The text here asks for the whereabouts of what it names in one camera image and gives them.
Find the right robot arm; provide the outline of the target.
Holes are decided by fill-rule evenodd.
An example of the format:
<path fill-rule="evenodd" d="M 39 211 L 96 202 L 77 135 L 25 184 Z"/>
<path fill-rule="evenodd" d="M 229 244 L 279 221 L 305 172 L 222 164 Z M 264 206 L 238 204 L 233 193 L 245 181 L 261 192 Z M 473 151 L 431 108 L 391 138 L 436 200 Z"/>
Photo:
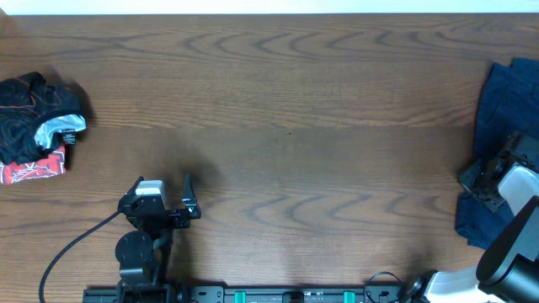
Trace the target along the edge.
<path fill-rule="evenodd" d="M 508 137 L 488 161 L 477 160 L 459 183 L 490 211 L 507 205 L 514 219 L 485 251 L 478 265 L 432 270 L 404 292 L 405 302 L 538 301 L 538 139 Z"/>

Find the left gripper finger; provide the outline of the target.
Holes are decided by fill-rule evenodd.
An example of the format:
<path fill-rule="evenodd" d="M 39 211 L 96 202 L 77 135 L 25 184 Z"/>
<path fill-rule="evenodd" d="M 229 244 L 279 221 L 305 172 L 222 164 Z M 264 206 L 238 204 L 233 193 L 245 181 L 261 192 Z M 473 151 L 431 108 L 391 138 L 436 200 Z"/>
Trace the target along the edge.
<path fill-rule="evenodd" d="M 184 207 L 187 210 L 190 219 L 201 218 L 200 206 L 193 190 L 193 184 L 190 175 L 185 176 L 182 202 L 184 203 Z"/>
<path fill-rule="evenodd" d="M 135 183 L 131 186 L 131 188 L 126 192 L 127 195 L 136 195 L 136 189 L 138 188 L 138 185 L 141 181 L 144 180 L 144 177 L 139 176 L 138 179 L 135 181 Z"/>

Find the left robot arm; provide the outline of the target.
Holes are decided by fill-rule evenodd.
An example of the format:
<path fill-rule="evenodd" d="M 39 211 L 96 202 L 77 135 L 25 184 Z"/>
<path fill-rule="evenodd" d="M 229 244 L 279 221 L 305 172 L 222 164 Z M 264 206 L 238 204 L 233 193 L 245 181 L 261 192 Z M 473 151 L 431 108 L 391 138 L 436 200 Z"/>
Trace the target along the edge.
<path fill-rule="evenodd" d="M 120 264 L 117 302 L 185 303 L 189 291 L 166 280 L 173 232 L 187 229 L 192 220 L 201 218 L 201 210 L 186 176 L 180 209 L 166 208 L 164 182 L 139 177 L 118 203 L 118 211 L 135 227 L 116 244 L 115 257 Z"/>

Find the navy blue shorts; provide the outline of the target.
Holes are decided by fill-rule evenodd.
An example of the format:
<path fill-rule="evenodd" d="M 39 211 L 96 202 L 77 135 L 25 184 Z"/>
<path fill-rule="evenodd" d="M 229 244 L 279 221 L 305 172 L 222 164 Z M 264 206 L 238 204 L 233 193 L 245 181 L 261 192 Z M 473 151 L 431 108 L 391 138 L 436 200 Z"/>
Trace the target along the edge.
<path fill-rule="evenodd" d="M 472 159 L 494 157 L 516 131 L 538 136 L 538 62 L 526 58 L 493 64 L 478 103 Z M 455 230 L 472 247 L 488 249 L 513 219 L 508 205 L 491 212 L 468 193 L 458 197 Z"/>

